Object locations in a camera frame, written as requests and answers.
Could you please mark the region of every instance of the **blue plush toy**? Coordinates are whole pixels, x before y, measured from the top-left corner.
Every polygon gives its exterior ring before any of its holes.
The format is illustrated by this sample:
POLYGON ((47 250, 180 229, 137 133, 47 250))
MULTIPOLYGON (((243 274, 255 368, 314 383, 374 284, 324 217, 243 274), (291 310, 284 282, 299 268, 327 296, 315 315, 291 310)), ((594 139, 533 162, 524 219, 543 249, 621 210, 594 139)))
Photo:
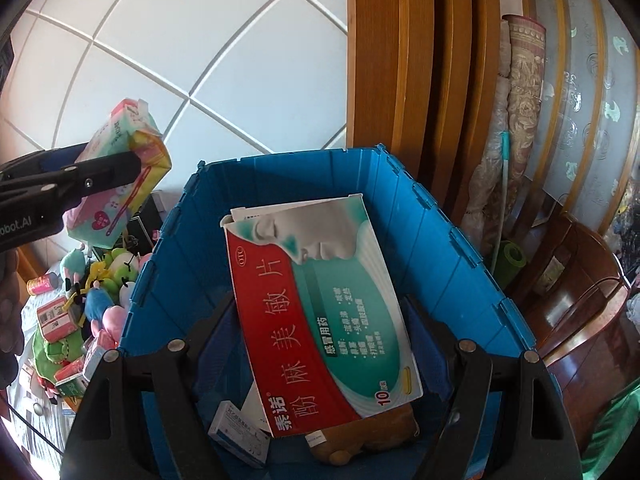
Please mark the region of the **blue plush toy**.
POLYGON ((102 327, 104 311, 113 305, 113 300, 106 290, 92 286, 86 293, 84 314, 89 321, 95 320, 100 324, 100 327, 102 327))

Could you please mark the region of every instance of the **brown plush toy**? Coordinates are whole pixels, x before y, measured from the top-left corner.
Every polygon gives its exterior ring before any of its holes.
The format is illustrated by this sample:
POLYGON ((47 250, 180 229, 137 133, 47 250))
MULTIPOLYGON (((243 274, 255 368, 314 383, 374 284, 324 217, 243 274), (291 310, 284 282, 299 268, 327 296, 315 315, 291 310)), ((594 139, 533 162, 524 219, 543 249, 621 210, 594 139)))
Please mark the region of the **brown plush toy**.
POLYGON ((325 428, 326 442, 313 446, 311 453, 320 462, 345 465, 363 450, 386 451, 400 446, 420 433, 411 404, 361 420, 325 428))

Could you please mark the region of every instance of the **red and green medicine box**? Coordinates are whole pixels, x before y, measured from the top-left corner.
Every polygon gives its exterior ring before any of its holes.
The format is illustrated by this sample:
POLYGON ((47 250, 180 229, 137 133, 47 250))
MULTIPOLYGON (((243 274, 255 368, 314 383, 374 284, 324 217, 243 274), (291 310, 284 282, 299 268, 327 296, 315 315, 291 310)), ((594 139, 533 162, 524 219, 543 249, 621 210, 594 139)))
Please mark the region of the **red and green medicine box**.
POLYGON ((274 436, 389 410, 422 387, 361 195, 225 223, 249 360, 274 436))

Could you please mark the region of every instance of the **red can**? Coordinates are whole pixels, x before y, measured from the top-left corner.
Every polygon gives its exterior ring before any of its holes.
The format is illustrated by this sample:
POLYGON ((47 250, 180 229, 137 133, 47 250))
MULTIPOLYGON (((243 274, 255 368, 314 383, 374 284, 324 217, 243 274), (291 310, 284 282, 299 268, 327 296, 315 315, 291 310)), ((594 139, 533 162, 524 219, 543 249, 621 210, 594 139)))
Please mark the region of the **red can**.
POLYGON ((34 280, 29 280, 27 282, 27 292, 32 296, 37 296, 38 294, 56 290, 59 285, 60 279, 58 275, 55 272, 50 272, 34 280))

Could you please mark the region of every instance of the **green yoga mat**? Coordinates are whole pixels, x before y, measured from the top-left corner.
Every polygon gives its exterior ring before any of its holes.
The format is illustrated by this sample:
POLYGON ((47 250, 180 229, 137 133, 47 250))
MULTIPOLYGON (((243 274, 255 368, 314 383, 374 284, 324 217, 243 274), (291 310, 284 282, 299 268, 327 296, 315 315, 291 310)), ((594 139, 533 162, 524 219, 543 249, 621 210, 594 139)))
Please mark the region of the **green yoga mat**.
POLYGON ((527 259, 522 249, 513 242, 503 240, 500 243, 498 260, 495 263, 494 279, 496 283, 504 290, 525 265, 527 265, 527 259))

